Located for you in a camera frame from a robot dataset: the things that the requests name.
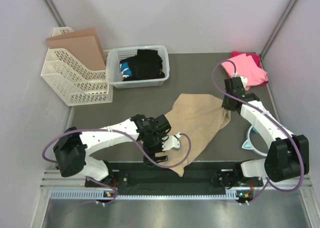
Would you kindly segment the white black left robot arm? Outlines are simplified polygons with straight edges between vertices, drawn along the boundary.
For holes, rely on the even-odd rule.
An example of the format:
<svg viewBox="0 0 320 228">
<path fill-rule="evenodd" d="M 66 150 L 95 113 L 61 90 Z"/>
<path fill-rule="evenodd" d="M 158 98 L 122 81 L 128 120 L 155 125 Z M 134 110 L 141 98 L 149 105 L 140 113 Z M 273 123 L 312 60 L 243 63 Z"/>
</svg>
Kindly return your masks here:
<svg viewBox="0 0 320 228">
<path fill-rule="evenodd" d="M 168 135 L 171 126 L 164 115 L 147 118 L 135 115 L 101 131 L 76 132 L 70 128 L 53 148 L 62 177 L 76 174 L 91 177 L 102 186 L 113 182 L 113 173 L 105 160 L 96 160 L 91 154 L 120 143 L 140 141 L 144 152 L 155 162 L 167 161 L 167 156 L 155 154 L 180 148 L 179 138 Z"/>
</svg>

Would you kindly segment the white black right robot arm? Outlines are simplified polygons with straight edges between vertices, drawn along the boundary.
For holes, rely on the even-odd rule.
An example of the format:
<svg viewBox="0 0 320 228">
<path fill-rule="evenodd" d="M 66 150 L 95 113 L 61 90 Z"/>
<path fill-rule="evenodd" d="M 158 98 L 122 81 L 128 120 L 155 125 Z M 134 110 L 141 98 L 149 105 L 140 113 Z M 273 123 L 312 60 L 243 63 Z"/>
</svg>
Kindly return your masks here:
<svg viewBox="0 0 320 228">
<path fill-rule="evenodd" d="M 268 146 L 264 159 L 244 161 L 235 167 L 233 179 L 240 186 L 252 177 L 267 177 L 280 182 L 308 174 L 309 141 L 283 127 L 254 94 L 245 92 L 239 77 L 226 79 L 222 107 L 236 111 L 247 120 Z"/>
</svg>

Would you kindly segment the beige t shirt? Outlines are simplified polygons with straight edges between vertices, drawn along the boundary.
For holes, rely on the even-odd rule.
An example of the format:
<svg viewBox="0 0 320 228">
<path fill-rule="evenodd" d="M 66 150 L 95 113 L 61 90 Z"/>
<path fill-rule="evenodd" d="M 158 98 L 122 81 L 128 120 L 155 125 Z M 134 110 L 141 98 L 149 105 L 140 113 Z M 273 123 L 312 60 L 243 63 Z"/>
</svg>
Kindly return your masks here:
<svg viewBox="0 0 320 228">
<path fill-rule="evenodd" d="M 173 104 L 172 109 L 165 114 L 171 125 L 169 135 L 184 133 L 190 138 L 181 137 L 181 149 L 169 150 L 164 153 L 168 161 L 162 162 L 164 166 L 179 163 L 187 155 L 187 159 L 177 167 L 173 167 L 178 176 L 182 177 L 185 167 L 191 164 L 208 146 L 215 135 L 231 120 L 231 112 L 222 107 L 223 100 L 209 94 L 181 94 Z"/>
</svg>

